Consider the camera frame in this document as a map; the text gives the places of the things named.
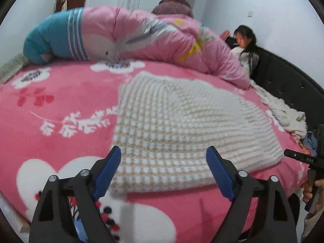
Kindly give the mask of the operator right hand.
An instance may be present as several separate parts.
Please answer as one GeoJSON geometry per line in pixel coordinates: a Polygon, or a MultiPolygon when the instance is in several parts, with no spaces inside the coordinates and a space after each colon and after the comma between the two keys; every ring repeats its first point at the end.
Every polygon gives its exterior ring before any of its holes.
{"type": "MultiPolygon", "coordinates": [[[[323,192],[324,192],[324,180],[320,179],[314,182],[314,185],[317,188],[321,189],[321,194],[319,197],[319,200],[317,201],[318,205],[323,205],[323,192]]],[[[303,191],[303,201],[305,203],[307,203],[309,200],[312,199],[312,186],[310,184],[308,184],[307,182],[304,183],[304,191],[303,191]]]]}

